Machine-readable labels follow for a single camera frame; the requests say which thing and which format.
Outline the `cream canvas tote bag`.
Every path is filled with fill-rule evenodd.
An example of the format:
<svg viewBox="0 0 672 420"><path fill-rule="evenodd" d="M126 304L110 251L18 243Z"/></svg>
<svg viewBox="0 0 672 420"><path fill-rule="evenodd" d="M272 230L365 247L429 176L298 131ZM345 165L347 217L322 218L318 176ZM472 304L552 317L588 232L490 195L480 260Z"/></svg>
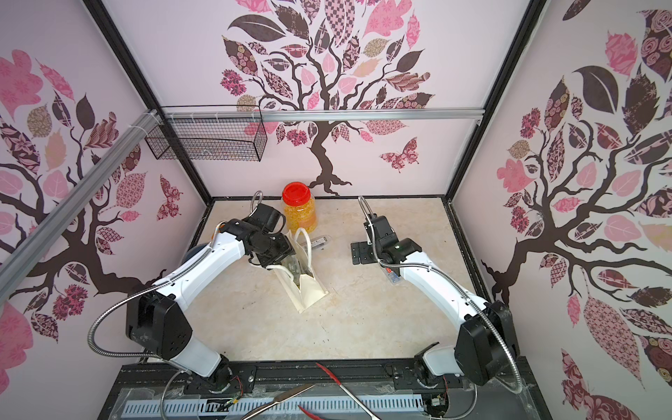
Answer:
<svg viewBox="0 0 672 420"><path fill-rule="evenodd" d="M313 248L309 233L300 227L290 233L293 254L267 270L275 273L298 313L304 313L329 294L313 269Z"/></svg>

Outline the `green compass set case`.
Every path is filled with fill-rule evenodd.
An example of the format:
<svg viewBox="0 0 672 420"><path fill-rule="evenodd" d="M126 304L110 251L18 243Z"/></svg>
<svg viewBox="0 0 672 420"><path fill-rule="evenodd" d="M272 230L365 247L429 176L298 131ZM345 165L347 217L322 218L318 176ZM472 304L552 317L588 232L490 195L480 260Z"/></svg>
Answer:
<svg viewBox="0 0 672 420"><path fill-rule="evenodd" d="M299 281L299 277L303 274L303 268L296 255L285 257L285 259L282 261L282 265L285 266L285 268L290 271L290 273L292 273L292 277L295 282Z"/></svg>

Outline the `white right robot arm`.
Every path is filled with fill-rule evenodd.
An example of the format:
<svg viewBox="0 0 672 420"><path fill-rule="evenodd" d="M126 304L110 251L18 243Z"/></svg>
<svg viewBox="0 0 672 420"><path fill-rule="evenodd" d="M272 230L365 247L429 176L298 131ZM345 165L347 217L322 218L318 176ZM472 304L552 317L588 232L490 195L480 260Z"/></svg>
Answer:
<svg viewBox="0 0 672 420"><path fill-rule="evenodd" d="M380 266L391 283L407 282L430 299L458 333L453 344L438 342L414 357L414 376L427 388L443 376L483 386L500 381L510 392L524 390L513 316L502 302L490 303L457 283L410 238L400 240L383 215L366 210L367 241L353 243L353 264Z"/></svg>

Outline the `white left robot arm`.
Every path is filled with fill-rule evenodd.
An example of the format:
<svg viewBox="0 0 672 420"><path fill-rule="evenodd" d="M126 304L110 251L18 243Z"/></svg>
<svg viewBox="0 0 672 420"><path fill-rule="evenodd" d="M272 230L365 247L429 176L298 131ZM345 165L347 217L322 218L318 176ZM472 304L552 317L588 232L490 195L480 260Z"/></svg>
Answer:
<svg viewBox="0 0 672 420"><path fill-rule="evenodd" d="M229 360L196 337L186 311L215 278L244 257L267 270L292 256L290 240L282 232L285 224L284 214L263 203L241 220L219 223L211 240L191 252L182 266L101 314L87 333L89 348L105 357L131 357L130 352L113 352L96 343L103 320L124 308L125 335L143 347L141 356L198 376L215 391L223 390L233 376Z"/></svg>

